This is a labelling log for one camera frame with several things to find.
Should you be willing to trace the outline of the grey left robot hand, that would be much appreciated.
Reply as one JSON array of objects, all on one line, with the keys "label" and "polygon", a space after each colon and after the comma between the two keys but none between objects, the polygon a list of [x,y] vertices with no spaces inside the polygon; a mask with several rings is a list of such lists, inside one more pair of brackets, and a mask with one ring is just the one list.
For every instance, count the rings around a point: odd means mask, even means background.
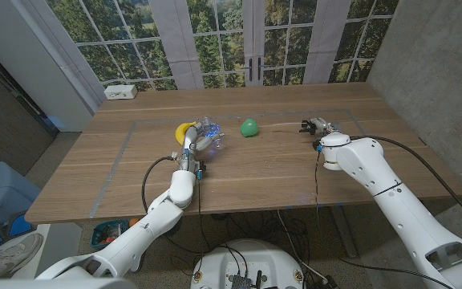
[{"label": "grey left robot hand", "polygon": [[181,144],[181,155],[176,158],[179,168],[192,173],[200,170],[197,153],[211,145],[219,147],[224,135],[220,125],[213,123],[209,118],[180,124],[175,132],[176,140]]}]

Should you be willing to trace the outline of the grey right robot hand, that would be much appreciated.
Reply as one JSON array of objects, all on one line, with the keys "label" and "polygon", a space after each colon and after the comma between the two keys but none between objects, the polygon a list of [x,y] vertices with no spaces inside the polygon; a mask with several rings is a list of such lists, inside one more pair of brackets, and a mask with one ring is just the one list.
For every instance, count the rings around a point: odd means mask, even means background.
[{"label": "grey right robot hand", "polygon": [[318,133],[322,136],[327,136],[332,133],[341,133],[341,128],[331,122],[326,122],[321,117],[310,118],[301,122],[301,128],[299,132],[307,132],[312,136]]}]

